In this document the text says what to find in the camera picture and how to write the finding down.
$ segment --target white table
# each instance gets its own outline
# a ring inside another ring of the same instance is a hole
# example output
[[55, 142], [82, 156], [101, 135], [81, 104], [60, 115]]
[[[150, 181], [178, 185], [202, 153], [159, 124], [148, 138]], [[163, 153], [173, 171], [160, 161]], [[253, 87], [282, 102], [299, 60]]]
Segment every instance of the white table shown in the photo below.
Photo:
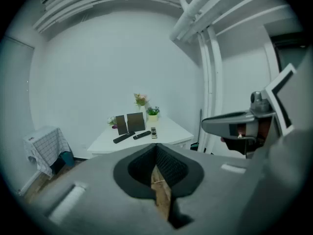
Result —
[[133, 137], [129, 137], [119, 143], [113, 143], [113, 139], [118, 138], [119, 134], [117, 129], [112, 129], [111, 126], [108, 126], [87, 151], [96, 156], [97, 154], [111, 153], [147, 143], [169, 143], [190, 149], [194, 136], [168, 117], [161, 117], [157, 122], [147, 121], [146, 130], [138, 131], [135, 135], [151, 131], [151, 127], [156, 128], [157, 139], [152, 139], [151, 135], [148, 135], [137, 140], [134, 140]]

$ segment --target checkered cloth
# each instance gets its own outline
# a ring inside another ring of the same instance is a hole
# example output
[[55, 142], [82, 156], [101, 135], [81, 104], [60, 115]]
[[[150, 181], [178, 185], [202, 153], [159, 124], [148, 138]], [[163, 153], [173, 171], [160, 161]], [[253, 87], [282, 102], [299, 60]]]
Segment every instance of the checkered cloth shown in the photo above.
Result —
[[37, 169], [52, 176], [50, 166], [58, 159], [60, 153], [70, 151], [61, 130], [45, 126], [23, 138], [27, 158], [37, 161]]

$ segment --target flower vase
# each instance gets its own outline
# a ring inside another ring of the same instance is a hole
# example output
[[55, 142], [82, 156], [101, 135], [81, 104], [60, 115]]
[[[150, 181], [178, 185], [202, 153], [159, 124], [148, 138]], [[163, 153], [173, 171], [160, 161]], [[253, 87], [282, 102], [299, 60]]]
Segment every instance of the flower vase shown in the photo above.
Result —
[[157, 122], [158, 121], [158, 115], [149, 115], [149, 122]]
[[147, 113], [146, 113], [146, 107], [143, 105], [143, 106], [140, 106], [139, 107], [139, 112], [142, 112], [143, 114], [143, 120], [145, 122], [145, 125], [146, 125], [146, 122], [147, 122]]

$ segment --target yellow pot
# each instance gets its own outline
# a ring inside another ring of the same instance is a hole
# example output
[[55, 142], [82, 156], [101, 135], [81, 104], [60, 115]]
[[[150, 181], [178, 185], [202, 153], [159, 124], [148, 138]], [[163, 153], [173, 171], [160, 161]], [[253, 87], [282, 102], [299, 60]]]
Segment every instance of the yellow pot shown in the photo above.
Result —
[[149, 116], [149, 122], [157, 122], [158, 121], [158, 115], [148, 115]]

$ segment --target potted plant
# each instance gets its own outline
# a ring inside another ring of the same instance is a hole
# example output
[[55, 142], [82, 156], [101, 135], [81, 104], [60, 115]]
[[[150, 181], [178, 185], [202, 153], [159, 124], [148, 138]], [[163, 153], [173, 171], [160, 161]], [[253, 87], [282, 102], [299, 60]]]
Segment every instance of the potted plant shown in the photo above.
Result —
[[117, 128], [116, 118], [108, 117], [108, 125], [112, 125], [112, 129], [116, 129]]
[[149, 115], [149, 121], [150, 122], [157, 122], [158, 120], [158, 113], [160, 112], [160, 109], [156, 106], [155, 108], [149, 107], [147, 110], [147, 113]]
[[142, 112], [143, 114], [143, 119], [146, 122], [147, 121], [147, 115], [146, 115], [146, 108], [145, 105], [148, 103], [147, 100], [147, 95], [144, 94], [134, 94], [135, 95], [135, 100], [136, 100], [136, 105], [138, 105], [139, 112]]

